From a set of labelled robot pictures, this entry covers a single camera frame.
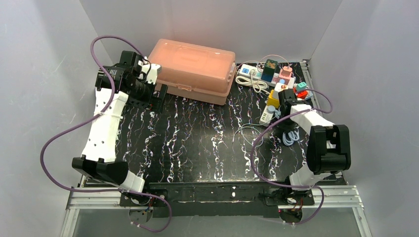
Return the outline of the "yellow cube socket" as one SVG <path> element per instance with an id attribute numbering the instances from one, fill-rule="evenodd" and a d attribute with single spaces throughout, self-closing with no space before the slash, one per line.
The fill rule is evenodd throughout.
<path id="1" fill-rule="evenodd" d="M 279 101 L 279 93 L 277 91 L 271 90 L 270 94 L 268 95 L 266 105 L 274 106 L 276 109 L 279 108 L 280 101 Z"/>

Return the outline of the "pink translucent plastic storage box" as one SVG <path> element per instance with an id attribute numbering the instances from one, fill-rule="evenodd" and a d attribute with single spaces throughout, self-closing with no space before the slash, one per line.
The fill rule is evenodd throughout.
<path id="1" fill-rule="evenodd" d="M 234 52 L 160 39 L 148 59 L 161 65 L 158 88 L 166 85 L 168 94 L 225 105 L 236 69 Z"/>

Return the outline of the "white usb charging hub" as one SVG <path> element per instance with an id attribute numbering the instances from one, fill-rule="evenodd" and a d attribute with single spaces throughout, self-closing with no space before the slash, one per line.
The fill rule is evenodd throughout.
<path id="1" fill-rule="evenodd" d="M 268 127 L 277 109 L 272 105 L 266 105 L 259 119 L 259 124 Z"/>

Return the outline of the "red cube socket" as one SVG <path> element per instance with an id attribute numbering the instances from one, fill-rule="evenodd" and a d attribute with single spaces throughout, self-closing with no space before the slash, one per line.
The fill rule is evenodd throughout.
<path id="1" fill-rule="evenodd" d="M 308 94 L 309 94 L 308 91 L 301 91 L 301 92 L 298 92 L 296 94 L 296 96 L 297 96 L 297 98 L 299 98 L 301 100 L 305 100 L 306 97 L 308 96 Z"/>

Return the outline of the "blue plug adapter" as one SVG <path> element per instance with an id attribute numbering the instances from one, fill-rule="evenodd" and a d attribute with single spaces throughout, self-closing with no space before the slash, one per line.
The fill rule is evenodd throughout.
<path id="1" fill-rule="evenodd" d="M 265 81 L 266 83 L 270 83 L 271 81 L 272 81 L 272 79 L 273 79 L 273 76 L 274 76 L 274 73 L 270 73 L 270 72 L 263 72 L 262 74 L 261 74 L 261 79 L 263 80 L 263 81 Z"/>

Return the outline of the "aluminium frame rail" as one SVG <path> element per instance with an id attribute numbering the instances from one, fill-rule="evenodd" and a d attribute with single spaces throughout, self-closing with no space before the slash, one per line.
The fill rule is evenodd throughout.
<path id="1" fill-rule="evenodd" d="M 323 186 L 325 198 L 324 208 L 363 208 L 356 186 Z M 121 193 L 94 192 L 94 193 L 70 193 L 66 209 L 146 209 L 145 206 L 121 206 Z"/>

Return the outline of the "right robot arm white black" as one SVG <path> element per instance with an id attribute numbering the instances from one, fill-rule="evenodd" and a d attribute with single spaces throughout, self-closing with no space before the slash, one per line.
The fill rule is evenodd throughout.
<path id="1" fill-rule="evenodd" d="M 322 117 L 308 102 L 298 100 L 292 89 L 279 92 L 280 111 L 308 135 L 306 164 L 289 176 L 293 190 L 309 190 L 317 182 L 351 166 L 350 134 L 346 125 Z"/>

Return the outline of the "white cube charger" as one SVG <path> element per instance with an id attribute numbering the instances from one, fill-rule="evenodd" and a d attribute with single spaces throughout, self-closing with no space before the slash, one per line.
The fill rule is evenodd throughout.
<path id="1" fill-rule="evenodd" d="M 279 94 L 281 91 L 288 89 L 289 87 L 286 84 L 283 83 L 276 83 L 274 91 L 276 94 Z"/>

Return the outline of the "pink plug adapter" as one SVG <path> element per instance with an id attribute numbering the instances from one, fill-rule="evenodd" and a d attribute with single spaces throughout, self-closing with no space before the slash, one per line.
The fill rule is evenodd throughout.
<path id="1" fill-rule="evenodd" d="M 279 73 L 279 83 L 290 87 L 292 81 L 293 70 L 290 66 L 283 67 Z"/>

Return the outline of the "dark green cube charger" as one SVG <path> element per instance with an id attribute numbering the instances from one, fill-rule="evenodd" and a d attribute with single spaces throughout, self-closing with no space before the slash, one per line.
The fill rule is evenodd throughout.
<path id="1" fill-rule="evenodd" d="M 275 60 L 267 59 L 264 63 L 263 74 L 273 76 L 278 67 L 278 62 Z"/>

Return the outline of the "white long power strip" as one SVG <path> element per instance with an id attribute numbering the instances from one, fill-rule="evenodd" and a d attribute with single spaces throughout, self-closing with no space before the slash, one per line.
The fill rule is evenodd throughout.
<path id="1" fill-rule="evenodd" d="M 287 85 L 289 88 L 293 87 L 295 84 L 295 77 L 292 77 L 292 68 L 289 69 L 290 75 L 285 76 L 284 73 L 287 71 L 287 67 L 283 67 L 280 69 L 279 73 L 274 73 L 272 79 L 267 78 L 266 80 L 262 78 L 262 70 L 259 70 L 255 66 L 251 66 L 248 64 L 243 64 L 240 69 L 238 70 L 238 76 L 245 77 L 247 79 L 251 79 L 253 76 L 253 80 L 260 80 L 265 82 L 268 86 L 275 87 L 276 84 L 284 84 Z"/>

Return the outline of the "teal plug adapter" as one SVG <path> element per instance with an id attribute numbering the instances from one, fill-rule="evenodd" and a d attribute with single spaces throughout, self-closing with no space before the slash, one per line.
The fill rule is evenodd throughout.
<path id="1" fill-rule="evenodd" d="M 300 93 L 301 91 L 304 91 L 306 88 L 307 88 L 307 84 L 305 82 L 295 83 L 293 85 L 294 93 Z"/>

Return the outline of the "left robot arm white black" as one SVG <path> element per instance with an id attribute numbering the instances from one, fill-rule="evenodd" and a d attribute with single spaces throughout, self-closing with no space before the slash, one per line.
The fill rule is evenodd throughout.
<path id="1" fill-rule="evenodd" d="M 162 106 L 166 94 L 154 94 L 161 70 L 161 65 L 133 51 L 123 51 L 119 63 L 98 70 L 96 118 L 81 156 L 73 158 L 73 169 L 126 191 L 143 191 L 145 180 L 131 172 L 127 162 L 116 160 L 117 137 L 125 105 L 152 111 Z"/>

